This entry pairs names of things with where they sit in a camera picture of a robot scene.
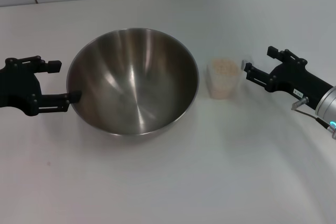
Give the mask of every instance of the wire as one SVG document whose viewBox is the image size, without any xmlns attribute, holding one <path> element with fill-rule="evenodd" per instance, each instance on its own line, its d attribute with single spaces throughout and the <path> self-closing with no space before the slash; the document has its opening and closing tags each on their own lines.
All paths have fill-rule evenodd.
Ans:
<svg viewBox="0 0 336 224">
<path fill-rule="evenodd" d="M 301 114 L 303 114 L 303 115 L 307 115 L 307 116 L 309 116 L 309 117 L 311 117 L 311 118 L 314 118 L 314 119 L 316 120 L 316 117 L 313 116 L 313 115 L 311 115 L 311 114 L 308 114 L 308 113 L 303 112 L 303 111 L 300 111 L 300 110 L 294 110 L 294 111 L 299 112 L 299 113 L 301 113 Z"/>
</svg>

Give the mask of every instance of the white tabletop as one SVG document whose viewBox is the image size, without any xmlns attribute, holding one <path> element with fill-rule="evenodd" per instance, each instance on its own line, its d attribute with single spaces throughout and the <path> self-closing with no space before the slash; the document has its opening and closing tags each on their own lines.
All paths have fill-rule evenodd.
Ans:
<svg viewBox="0 0 336 224">
<path fill-rule="evenodd" d="M 336 142 L 295 98 L 243 80 L 230 100 L 209 98 L 207 60 L 290 49 L 336 84 L 335 0 L 85 0 L 0 8 L 0 62 L 61 60 L 38 74 L 43 93 L 66 92 L 77 52 L 106 32 L 163 31 L 193 54 L 200 89 L 162 135 L 121 141 L 67 113 L 0 113 L 0 223 L 336 223 Z"/>
</svg>

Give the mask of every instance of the metal mixing bowl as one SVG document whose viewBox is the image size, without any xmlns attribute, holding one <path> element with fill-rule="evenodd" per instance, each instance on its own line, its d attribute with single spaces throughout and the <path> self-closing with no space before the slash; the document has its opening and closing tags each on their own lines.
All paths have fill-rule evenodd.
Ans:
<svg viewBox="0 0 336 224">
<path fill-rule="evenodd" d="M 196 62 L 186 47 L 160 31 L 131 28 L 104 34 L 73 60 L 68 92 L 88 124 L 114 135 L 152 133 L 178 120 L 198 89 Z"/>
</svg>

